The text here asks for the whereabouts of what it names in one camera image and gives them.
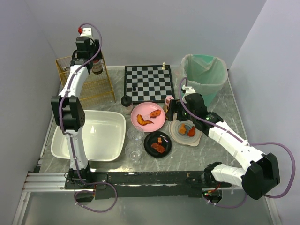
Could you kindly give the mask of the black lid spice jar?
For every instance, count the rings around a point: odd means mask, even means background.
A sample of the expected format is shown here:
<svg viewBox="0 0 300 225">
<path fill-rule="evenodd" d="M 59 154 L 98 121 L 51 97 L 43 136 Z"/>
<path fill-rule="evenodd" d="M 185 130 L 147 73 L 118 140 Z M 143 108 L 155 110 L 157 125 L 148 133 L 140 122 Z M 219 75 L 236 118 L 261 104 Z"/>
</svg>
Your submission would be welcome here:
<svg viewBox="0 0 300 225">
<path fill-rule="evenodd" d="M 132 97 L 128 95 L 124 95 L 121 98 L 121 105 L 124 114 L 130 115 L 133 110 Z"/>
</svg>

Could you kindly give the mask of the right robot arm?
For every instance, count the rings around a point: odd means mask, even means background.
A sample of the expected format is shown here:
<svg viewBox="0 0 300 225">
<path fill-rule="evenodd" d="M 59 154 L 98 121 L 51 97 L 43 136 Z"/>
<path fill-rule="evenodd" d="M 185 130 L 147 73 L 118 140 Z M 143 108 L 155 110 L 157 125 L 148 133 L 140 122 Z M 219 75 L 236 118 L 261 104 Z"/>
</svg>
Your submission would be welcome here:
<svg viewBox="0 0 300 225">
<path fill-rule="evenodd" d="M 240 168 L 215 162 L 205 168 L 205 180 L 225 182 L 242 187 L 258 200 L 280 183 L 278 159 L 264 154 L 238 136 L 216 113 L 209 112 L 200 94 L 190 94 L 186 102 L 172 99 L 166 113 L 169 121 L 191 121 L 196 130 L 219 143 L 241 165 Z"/>
</svg>

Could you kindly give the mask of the pink lid seasoning jar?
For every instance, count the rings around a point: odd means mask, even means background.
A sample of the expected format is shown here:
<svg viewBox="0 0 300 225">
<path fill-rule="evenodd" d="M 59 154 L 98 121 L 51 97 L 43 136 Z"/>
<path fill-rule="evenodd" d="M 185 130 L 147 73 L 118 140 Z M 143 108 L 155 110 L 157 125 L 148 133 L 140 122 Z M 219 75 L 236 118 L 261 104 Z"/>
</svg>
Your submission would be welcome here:
<svg viewBox="0 0 300 225">
<path fill-rule="evenodd" d="M 163 110 L 164 110 L 165 113 L 168 111 L 169 104 L 170 104 L 171 100 L 174 100 L 174 97 L 172 95 L 166 96 L 164 107 L 163 107 Z"/>
</svg>

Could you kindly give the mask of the clear bottle red label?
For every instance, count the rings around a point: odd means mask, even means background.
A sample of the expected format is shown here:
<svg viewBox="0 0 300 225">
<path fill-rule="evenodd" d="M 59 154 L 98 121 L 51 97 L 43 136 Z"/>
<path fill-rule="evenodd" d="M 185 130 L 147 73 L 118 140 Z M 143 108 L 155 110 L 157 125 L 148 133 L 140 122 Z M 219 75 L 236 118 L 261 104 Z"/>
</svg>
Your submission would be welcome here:
<svg viewBox="0 0 300 225">
<path fill-rule="evenodd" d="M 96 75 L 99 75 L 103 72 L 103 67 L 102 67 L 101 60 L 94 60 L 93 61 L 92 72 Z"/>
</svg>

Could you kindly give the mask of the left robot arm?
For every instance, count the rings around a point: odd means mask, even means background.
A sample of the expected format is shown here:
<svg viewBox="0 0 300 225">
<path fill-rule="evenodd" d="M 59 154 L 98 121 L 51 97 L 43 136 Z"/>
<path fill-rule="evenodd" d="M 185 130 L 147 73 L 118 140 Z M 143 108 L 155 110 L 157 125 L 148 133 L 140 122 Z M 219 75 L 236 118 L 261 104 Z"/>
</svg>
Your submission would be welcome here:
<svg viewBox="0 0 300 225">
<path fill-rule="evenodd" d="M 51 98 L 51 106 L 56 125 L 60 127 L 67 141 L 70 180 L 83 185 L 93 185 L 92 172 L 83 144 L 85 112 L 79 96 L 93 67 L 93 60 L 101 55 L 101 44 L 98 39 L 82 36 L 76 39 L 76 47 L 70 62 L 67 82 L 61 93 Z"/>
</svg>

